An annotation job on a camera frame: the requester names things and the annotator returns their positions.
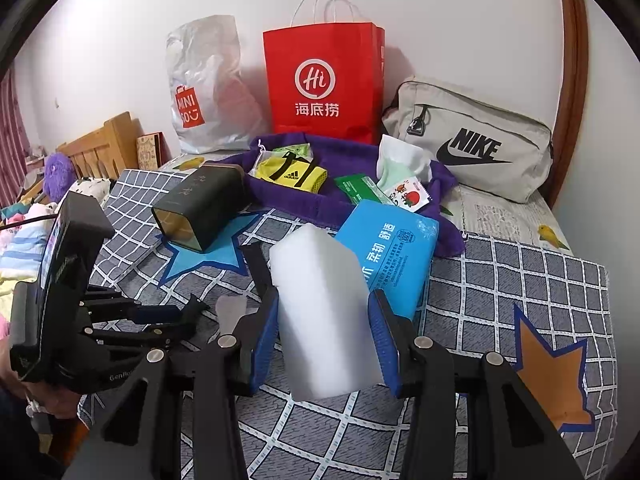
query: checkered tablecloth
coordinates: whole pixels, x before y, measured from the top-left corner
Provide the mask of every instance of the checkered tablecloth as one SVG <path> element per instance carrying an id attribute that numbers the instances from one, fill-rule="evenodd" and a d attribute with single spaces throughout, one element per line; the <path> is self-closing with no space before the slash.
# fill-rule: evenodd
<path id="1" fill-rule="evenodd" d="M 148 206 L 185 176 L 138 170 L 121 175 L 106 205 L 117 234 L 102 248 L 92 282 L 118 286 L 144 304 L 184 304 L 191 293 L 196 294 L 211 309 L 200 317 L 197 334 L 180 348 L 196 351 L 218 334 L 212 309 L 220 296 L 242 294 L 250 308 L 257 307 L 259 298 L 250 276 L 208 266 L 159 285 L 171 253 L 159 243 Z M 262 241 L 268 257 L 272 244 L 303 223 L 270 210 L 239 241 Z M 465 254 L 434 258 L 424 303 L 415 319 L 417 331 L 460 354 L 481 356 L 495 350 L 514 362 L 515 303 L 554 349 L 586 338 L 584 387 L 595 427 L 594 431 L 566 432 L 563 437 L 585 475 L 604 478 L 617 417 L 616 359 L 605 269 L 516 242 L 465 236 Z M 104 327 L 139 329 L 126 320 L 100 325 Z M 88 396 L 80 407 L 83 420 L 91 424 L 112 395 Z M 193 399 L 189 392 L 185 395 L 182 478 L 192 478 Z M 465 397 L 456 396 L 456 402 L 454 476 L 466 478 Z M 252 479 L 398 478 L 412 403 L 393 398 L 384 386 L 317 402 L 294 402 L 281 347 L 276 344 L 266 383 L 251 399 L 239 398 L 237 409 Z"/>

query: human hand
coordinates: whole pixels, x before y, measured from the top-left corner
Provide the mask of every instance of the human hand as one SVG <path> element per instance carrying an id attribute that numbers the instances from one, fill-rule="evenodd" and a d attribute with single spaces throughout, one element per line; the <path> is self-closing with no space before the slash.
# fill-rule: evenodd
<path id="1" fill-rule="evenodd" d="M 37 400 L 47 413 L 56 418 L 74 418 L 80 395 L 62 386 L 52 386 L 45 382 L 23 383 L 11 370 L 9 359 L 9 339 L 0 340 L 0 381 L 19 399 Z"/>

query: black cable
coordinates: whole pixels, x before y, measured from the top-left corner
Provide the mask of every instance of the black cable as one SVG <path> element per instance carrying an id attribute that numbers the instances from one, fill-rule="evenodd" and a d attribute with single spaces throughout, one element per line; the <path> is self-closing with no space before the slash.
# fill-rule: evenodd
<path id="1" fill-rule="evenodd" d="M 9 229 L 11 227 L 20 227 L 21 225 L 25 225 L 25 224 L 30 224 L 32 222 L 39 222 L 40 220 L 53 220 L 54 218 L 57 218 L 58 215 L 44 215 L 44 216 L 39 216 L 37 218 L 29 218 L 28 220 L 23 220 L 22 222 L 15 222 L 13 224 L 9 224 L 9 225 L 3 225 L 2 227 L 0 227 L 0 231 L 4 231 L 5 229 Z"/>

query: metal screw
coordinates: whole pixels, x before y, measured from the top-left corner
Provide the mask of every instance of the metal screw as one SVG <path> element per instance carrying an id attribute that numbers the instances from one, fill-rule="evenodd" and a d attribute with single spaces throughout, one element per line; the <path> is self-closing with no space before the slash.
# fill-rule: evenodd
<path id="1" fill-rule="evenodd" d="M 427 337 L 425 335 L 421 335 L 421 336 L 418 336 L 417 338 L 414 339 L 414 344 L 418 348 L 428 349 L 428 348 L 431 348 L 433 346 L 433 339 L 431 339 L 430 337 Z"/>
<path id="2" fill-rule="evenodd" d="M 493 366 L 500 366 L 504 362 L 504 358 L 498 352 L 489 352 L 486 355 L 486 361 Z"/>
<path id="3" fill-rule="evenodd" d="M 154 348 L 146 355 L 146 360 L 150 363 L 157 363 L 158 361 L 161 361 L 163 357 L 164 352 L 159 348 Z"/>
<path id="4" fill-rule="evenodd" d="M 218 346 L 220 348 L 231 348 L 236 344 L 236 338 L 232 335 L 222 335 L 218 338 Z"/>

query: blue tissue package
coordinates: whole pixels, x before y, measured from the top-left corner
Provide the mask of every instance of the blue tissue package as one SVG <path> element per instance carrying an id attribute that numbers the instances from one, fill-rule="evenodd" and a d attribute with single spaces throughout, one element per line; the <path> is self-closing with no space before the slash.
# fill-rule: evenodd
<path id="1" fill-rule="evenodd" d="M 356 254 L 369 290 L 381 288 L 394 314 L 413 319 L 438 240 L 438 222 L 363 200 L 335 239 Z"/>

